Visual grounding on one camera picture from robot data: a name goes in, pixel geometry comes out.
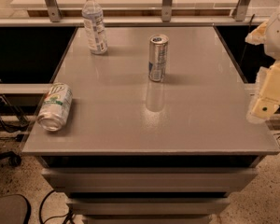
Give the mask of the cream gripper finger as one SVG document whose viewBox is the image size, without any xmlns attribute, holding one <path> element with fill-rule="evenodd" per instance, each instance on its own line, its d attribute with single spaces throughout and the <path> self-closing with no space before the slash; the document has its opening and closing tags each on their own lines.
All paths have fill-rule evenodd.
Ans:
<svg viewBox="0 0 280 224">
<path fill-rule="evenodd" d="M 266 28 L 268 22 L 263 22 L 256 29 L 250 32 L 246 38 L 245 42 L 251 45 L 260 45 L 264 44 L 266 40 Z"/>
<path fill-rule="evenodd" d="M 259 119 L 270 118 L 280 107 L 280 61 L 269 68 L 261 67 L 256 79 L 256 92 L 250 114 Z"/>
</svg>

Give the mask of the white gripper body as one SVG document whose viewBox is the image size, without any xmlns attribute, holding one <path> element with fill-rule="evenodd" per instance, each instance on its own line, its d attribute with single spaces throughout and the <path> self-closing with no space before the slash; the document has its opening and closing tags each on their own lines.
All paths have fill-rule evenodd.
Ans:
<svg viewBox="0 0 280 224">
<path fill-rule="evenodd" d="M 280 6 L 269 18 L 265 36 L 265 53 L 276 60 L 280 60 Z"/>
</svg>

